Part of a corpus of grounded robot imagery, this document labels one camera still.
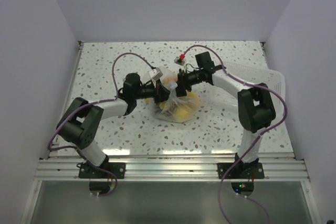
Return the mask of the clear printed plastic bag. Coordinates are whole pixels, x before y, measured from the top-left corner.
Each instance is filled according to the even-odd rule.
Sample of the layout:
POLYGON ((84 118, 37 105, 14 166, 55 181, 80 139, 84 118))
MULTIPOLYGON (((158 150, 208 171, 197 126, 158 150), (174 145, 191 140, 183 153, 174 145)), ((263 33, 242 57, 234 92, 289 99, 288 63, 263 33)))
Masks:
POLYGON ((176 108, 178 107, 185 107, 189 108, 192 111, 192 117, 194 117, 197 110, 200 108, 199 106, 194 106, 187 101, 185 101, 184 97, 177 97, 176 95, 176 87, 177 83, 174 81, 169 81, 169 77, 177 76, 177 74, 166 67, 159 67, 163 73, 163 76, 160 78, 161 83, 164 85, 165 88, 170 90, 170 96, 167 101, 161 103, 154 103, 153 98, 146 98, 144 100, 145 104, 149 107, 150 112, 152 115, 160 120, 175 122, 173 113, 176 108))

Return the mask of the orange fake pineapple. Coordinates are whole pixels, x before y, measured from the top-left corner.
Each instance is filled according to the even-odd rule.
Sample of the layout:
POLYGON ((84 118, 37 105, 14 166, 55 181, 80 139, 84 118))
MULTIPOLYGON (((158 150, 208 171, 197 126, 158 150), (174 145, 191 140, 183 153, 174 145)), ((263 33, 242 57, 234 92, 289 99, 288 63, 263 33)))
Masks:
POLYGON ((177 81, 177 76, 171 76, 171 77, 169 77, 169 81, 176 82, 177 81))

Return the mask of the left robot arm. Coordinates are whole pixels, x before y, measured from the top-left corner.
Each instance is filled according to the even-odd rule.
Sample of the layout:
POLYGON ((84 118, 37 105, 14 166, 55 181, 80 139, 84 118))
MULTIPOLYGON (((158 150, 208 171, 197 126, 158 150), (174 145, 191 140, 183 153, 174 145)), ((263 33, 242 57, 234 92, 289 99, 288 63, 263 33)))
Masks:
POLYGON ((109 172, 109 158, 94 140, 100 121, 132 113, 140 99, 154 98, 159 102, 167 99, 169 92, 162 86, 162 76, 159 68, 151 70, 146 85, 137 73, 130 73, 115 98, 94 102, 76 98, 60 119, 56 134, 91 165, 90 171, 97 178, 104 178, 109 172))

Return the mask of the yellow fake pear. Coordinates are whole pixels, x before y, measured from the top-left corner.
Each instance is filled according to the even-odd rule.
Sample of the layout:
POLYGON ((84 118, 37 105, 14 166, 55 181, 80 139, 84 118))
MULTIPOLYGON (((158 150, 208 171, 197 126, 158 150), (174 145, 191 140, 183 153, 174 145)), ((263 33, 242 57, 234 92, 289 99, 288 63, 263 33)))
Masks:
POLYGON ((174 119, 178 123, 183 123, 192 117, 192 111, 189 108, 178 107, 173 113, 174 119))

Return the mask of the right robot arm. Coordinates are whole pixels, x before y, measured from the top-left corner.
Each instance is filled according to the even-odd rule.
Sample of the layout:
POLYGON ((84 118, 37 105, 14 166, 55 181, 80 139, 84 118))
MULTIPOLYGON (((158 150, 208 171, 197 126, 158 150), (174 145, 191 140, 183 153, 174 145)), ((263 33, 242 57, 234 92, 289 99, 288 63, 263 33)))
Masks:
POLYGON ((198 67, 194 71, 178 71, 176 93, 181 95, 183 89, 191 91, 193 85, 206 82, 237 99, 238 119, 244 130, 236 153, 239 162, 234 165, 234 172, 236 176, 246 178, 253 171, 251 164, 258 162, 261 133, 276 118, 270 90, 264 83, 245 82, 228 73, 226 67, 216 66, 209 52, 198 54, 195 58, 198 67))

